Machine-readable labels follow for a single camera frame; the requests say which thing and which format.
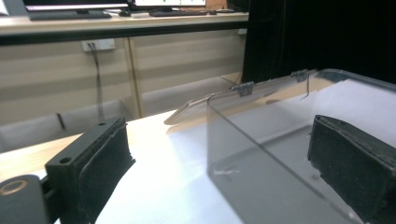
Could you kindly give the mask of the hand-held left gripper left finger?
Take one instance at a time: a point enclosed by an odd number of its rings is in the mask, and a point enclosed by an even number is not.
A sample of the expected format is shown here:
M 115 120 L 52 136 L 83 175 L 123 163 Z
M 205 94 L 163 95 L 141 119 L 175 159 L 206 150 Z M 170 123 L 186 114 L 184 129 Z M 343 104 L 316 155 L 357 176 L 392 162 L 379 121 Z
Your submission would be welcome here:
M 62 224 L 94 224 L 134 163 L 125 119 L 108 119 L 93 126 L 45 164 L 50 219 Z

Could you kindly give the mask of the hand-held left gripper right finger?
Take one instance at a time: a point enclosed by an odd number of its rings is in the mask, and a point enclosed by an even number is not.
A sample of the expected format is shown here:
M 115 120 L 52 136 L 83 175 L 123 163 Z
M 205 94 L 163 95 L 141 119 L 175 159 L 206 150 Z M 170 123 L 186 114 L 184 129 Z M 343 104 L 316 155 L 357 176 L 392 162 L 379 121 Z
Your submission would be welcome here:
M 370 224 L 396 224 L 396 148 L 331 117 L 314 118 L 307 158 Z

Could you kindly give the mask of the transparent grey storage box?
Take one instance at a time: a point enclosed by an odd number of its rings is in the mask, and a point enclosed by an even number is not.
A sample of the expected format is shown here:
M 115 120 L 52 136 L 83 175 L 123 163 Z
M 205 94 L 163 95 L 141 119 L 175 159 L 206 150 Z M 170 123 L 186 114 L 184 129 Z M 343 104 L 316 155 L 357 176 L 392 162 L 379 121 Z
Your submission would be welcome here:
M 207 173 L 247 224 L 363 222 L 307 158 L 314 118 L 343 120 L 396 148 L 396 84 L 317 71 L 270 93 L 208 101 Z

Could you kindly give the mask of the transparent grey box lid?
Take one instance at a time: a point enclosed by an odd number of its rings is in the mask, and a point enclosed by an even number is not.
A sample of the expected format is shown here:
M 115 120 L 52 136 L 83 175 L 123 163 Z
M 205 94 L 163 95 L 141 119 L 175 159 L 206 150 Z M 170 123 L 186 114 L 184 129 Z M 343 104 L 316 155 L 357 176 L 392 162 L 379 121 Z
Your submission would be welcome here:
M 205 115 L 208 101 L 215 96 L 239 96 L 246 97 L 259 91 L 269 91 L 274 93 L 288 86 L 300 83 L 309 82 L 309 78 L 315 74 L 317 69 L 303 69 L 292 72 L 289 76 L 270 79 L 263 82 L 255 83 L 249 81 L 241 84 L 231 86 L 227 91 L 215 92 L 205 95 L 200 98 L 189 100 L 174 112 L 163 123 L 165 125 L 176 125 L 188 120 L 198 119 Z

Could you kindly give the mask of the white table mat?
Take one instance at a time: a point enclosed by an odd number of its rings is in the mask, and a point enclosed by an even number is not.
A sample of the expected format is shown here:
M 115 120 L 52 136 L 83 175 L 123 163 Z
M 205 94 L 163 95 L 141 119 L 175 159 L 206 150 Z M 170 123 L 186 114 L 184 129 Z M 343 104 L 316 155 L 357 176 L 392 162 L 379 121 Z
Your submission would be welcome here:
M 135 164 L 96 224 L 247 224 L 208 176 L 207 124 L 165 127 L 158 117 L 132 122 Z

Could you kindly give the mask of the black curtain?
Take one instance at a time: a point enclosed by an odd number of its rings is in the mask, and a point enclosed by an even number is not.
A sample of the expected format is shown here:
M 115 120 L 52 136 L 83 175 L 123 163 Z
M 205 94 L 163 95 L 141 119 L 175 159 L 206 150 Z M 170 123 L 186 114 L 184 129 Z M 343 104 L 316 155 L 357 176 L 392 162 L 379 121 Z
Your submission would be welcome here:
M 249 0 L 242 80 L 334 68 L 396 84 L 396 0 Z

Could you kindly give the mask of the wooden desk with black edge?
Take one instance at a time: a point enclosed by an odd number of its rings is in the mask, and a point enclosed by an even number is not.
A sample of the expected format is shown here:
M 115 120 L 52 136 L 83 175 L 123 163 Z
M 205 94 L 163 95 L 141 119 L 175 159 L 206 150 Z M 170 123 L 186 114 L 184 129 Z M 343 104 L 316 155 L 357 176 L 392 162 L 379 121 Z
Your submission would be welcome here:
M 27 17 L 5 17 L 0 19 L 0 47 L 246 27 L 247 13 L 169 18 L 152 18 L 143 13 L 129 18 L 74 21 L 30 21 Z

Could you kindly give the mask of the black keyboard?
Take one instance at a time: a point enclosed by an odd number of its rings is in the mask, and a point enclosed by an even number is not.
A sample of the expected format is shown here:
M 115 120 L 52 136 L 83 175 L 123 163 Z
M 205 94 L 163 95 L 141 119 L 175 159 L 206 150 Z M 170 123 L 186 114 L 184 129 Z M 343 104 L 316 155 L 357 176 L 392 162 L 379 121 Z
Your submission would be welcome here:
M 31 21 L 96 20 L 110 18 L 111 15 L 102 10 L 45 11 L 29 14 Z
M 206 11 L 160 11 L 153 10 L 148 13 L 150 17 L 188 17 L 188 16 L 204 16 Z

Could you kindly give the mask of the wide computer monitor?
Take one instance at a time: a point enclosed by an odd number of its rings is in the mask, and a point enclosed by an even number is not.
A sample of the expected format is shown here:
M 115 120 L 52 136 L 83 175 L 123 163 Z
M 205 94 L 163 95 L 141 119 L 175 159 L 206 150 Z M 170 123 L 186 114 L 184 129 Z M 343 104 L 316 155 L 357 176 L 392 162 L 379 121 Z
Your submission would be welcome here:
M 28 11 L 127 8 L 128 0 L 22 0 Z

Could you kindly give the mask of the computer monitor with white screen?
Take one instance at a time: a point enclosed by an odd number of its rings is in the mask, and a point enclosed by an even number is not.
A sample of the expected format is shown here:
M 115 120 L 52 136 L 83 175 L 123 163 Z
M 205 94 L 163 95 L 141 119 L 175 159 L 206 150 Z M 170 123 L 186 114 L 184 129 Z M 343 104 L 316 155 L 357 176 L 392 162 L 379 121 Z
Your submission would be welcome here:
M 206 0 L 134 0 L 137 7 L 205 7 Z

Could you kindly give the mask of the white wall power outlet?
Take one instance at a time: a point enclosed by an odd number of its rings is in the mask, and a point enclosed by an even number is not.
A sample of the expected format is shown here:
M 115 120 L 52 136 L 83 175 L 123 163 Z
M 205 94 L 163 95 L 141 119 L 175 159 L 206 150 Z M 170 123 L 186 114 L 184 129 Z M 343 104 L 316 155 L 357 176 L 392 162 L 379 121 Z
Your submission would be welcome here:
M 81 42 L 82 49 L 85 52 L 90 51 L 92 48 L 97 50 L 110 50 L 116 48 L 114 38 L 86 40 Z

